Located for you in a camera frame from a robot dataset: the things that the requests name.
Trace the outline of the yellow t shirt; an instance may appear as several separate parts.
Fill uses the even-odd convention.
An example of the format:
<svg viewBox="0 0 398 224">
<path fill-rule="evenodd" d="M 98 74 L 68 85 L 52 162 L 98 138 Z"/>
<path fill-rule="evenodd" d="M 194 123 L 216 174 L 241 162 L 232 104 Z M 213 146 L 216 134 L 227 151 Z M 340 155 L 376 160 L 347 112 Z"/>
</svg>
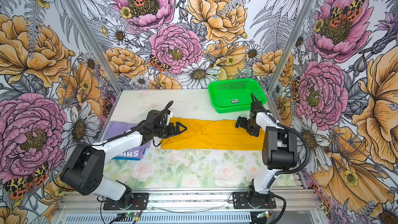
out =
<svg viewBox="0 0 398 224">
<path fill-rule="evenodd" d="M 256 138 L 246 130 L 236 128 L 234 120 L 197 120 L 173 117 L 171 122 L 180 122 L 187 130 L 177 136 L 164 139 L 162 149 L 217 149 L 261 151 L 264 131 Z"/>
</svg>

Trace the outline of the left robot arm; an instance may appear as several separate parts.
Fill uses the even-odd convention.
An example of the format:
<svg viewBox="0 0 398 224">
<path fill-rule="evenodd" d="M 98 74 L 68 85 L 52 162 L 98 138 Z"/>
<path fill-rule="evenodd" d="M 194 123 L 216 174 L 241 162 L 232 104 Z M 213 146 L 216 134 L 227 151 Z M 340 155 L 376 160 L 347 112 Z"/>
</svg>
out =
<svg viewBox="0 0 398 224">
<path fill-rule="evenodd" d="M 172 112 L 169 110 L 152 110 L 146 120 L 123 134 L 95 144 L 76 145 L 61 172 L 61 181 L 83 196 L 95 194 L 113 200 L 118 207 L 130 207 L 133 203 L 131 188 L 105 177 L 104 165 L 155 137 L 165 140 L 187 131 L 185 125 L 172 123 L 171 118 Z"/>
</svg>

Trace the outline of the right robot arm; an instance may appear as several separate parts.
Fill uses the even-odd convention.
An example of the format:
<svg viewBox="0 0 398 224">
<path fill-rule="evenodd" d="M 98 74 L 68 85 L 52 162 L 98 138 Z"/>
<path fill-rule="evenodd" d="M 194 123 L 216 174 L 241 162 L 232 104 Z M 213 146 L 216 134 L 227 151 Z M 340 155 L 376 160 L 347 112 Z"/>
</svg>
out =
<svg viewBox="0 0 398 224">
<path fill-rule="evenodd" d="M 275 196 L 271 188 L 279 175 L 297 164 L 297 135 L 283 127 L 268 111 L 252 110 L 250 118 L 239 117 L 235 127 L 245 129 L 256 138 L 261 130 L 265 134 L 262 145 L 264 166 L 246 192 L 232 193 L 233 206 L 235 209 L 275 208 Z"/>
</svg>

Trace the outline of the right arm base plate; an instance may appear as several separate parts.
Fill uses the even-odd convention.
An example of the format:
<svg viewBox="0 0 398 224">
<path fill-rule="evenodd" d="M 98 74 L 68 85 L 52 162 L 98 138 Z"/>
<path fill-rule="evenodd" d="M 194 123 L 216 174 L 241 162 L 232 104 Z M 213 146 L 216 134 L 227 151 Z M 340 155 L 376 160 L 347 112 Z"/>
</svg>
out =
<svg viewBox="0 0 398 224">
<path fill-rule="evenodd" d="M 249 196 L 246 192 L 233 192 L 232 193 L 232 204 L 235 209 L 274 209 L 276 208 L 276 201 L 270 195 L 254 193 L 253 196 Z"/>
</svg>

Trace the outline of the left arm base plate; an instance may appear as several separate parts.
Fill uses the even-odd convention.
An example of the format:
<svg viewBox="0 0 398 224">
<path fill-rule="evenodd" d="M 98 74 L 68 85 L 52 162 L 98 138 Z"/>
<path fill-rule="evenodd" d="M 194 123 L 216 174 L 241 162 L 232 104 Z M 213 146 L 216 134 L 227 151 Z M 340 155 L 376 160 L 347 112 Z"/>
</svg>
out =
<svg viewBox="0 0 398 224">
<path fill-rule="evenodd" d="M 122 197 L 120 200 L 105 200 L 103 209 L 106 211 L 116 210 L 145 210 L 148 204 L 148 193 L 131 193 L 129 196 Z"/>
</svg>

